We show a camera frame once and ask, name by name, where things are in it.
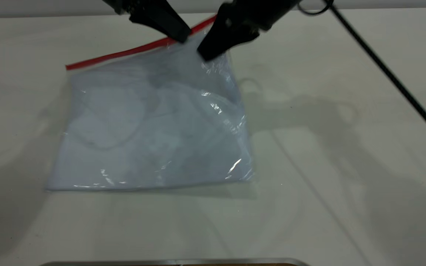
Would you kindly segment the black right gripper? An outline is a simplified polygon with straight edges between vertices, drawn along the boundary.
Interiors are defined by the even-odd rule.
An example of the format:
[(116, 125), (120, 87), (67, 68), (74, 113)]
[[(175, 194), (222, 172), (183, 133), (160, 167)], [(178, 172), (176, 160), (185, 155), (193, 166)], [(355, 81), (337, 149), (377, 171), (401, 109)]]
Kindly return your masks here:
[(223, 3), (215, 22), (197, 49), (209, 62), (229, 49), (254, 41), (300, 0), (233, 0)]

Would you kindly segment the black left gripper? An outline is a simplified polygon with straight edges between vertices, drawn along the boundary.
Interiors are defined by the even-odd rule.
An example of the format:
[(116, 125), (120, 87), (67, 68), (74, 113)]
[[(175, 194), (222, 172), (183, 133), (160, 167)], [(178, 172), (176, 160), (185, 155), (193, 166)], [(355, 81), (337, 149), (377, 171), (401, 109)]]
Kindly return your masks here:
[(190, 27), (165, 0), (103, 0), (103, 2), (117, 15), (150, 14), (150, 17), (131, 15), (129, 20), (155, 29), (177, 42), (184, 43), (191, 34)]

